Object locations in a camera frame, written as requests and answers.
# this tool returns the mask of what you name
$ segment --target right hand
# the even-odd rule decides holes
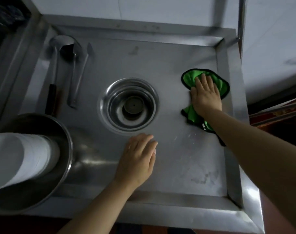
[[[196,87],[191,88],[192,105],[198,115],[204,119],[210,110],[221,111],[219,90],[210,76],[203,73],[201,81],[195,78]]]
[[[115,181],[133,192],[151,175],[155,162],[156,141],[153,135],[139,134],[131,137],[125,145],[120,159]]]

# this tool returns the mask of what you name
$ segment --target sink drain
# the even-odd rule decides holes
[[[101,115],[111,128],[136,131],[146,127],[158,108],[158,95],[146,81],[124,78],[114,82],[101,99]]]

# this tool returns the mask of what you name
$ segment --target stack of white plates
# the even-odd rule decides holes
[[[42,135],[0,133],[0,189],[50,172],[59,147]]]

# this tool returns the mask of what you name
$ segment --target left hand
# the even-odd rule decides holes
[[[151,175],[158,142],[150,141],[153,135],[139,134],[131,137],[120,159],[115,181],[132,191]]]

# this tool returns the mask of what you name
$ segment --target wall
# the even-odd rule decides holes
[[[237,28],[239,0],[33,0],[42,14]],[[223,21],[214,11],[226,2]],[[296,84],[296,0],[247,0],[242,70],[247,100]]]

